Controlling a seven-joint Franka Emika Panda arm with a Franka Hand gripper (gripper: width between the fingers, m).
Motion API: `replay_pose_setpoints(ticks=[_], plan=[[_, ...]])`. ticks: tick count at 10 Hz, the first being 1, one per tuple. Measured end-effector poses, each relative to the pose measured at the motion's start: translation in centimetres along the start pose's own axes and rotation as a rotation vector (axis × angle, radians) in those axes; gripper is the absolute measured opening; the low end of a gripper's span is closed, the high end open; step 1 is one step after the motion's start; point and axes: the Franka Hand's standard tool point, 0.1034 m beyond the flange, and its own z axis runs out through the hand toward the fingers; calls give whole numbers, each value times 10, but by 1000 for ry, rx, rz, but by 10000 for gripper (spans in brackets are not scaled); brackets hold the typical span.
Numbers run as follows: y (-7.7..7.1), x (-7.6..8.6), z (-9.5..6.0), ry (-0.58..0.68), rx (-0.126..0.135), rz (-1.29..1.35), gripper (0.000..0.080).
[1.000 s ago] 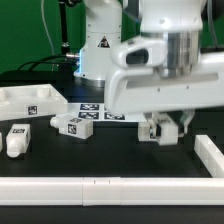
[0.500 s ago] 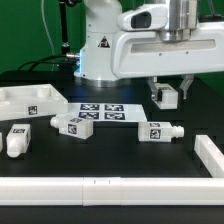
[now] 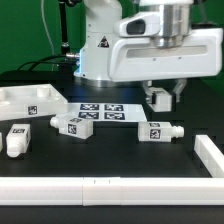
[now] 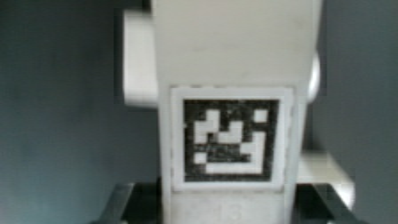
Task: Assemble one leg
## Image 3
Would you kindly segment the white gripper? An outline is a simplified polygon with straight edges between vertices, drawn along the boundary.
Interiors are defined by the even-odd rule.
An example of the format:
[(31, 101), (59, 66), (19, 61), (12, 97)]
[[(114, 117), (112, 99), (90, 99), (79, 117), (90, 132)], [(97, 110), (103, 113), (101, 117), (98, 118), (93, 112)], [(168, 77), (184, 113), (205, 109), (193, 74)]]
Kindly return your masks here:
[(176, 96), (176, 101), (179, 102), (181, 93), (186, 85), (186, 79), (147, 80), (142, 82), (142, 87), (146, 94), (147, 104), (152, 103), (152, 92), (150, 87), (174, 88), (173, 93)]

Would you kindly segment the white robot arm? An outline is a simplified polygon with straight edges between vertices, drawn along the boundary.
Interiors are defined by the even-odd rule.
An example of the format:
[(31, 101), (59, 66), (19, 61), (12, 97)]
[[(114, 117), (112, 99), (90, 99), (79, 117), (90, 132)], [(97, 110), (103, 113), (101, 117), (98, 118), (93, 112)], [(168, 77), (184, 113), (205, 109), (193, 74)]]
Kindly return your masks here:
[(118, 0), (84, 0), (85, 44), (74, 76), (91, 84), (147, 83), (217, 75), (223, 30), (191, 25), (196, 0), (136, 0), (139, 11), (124, 18)]

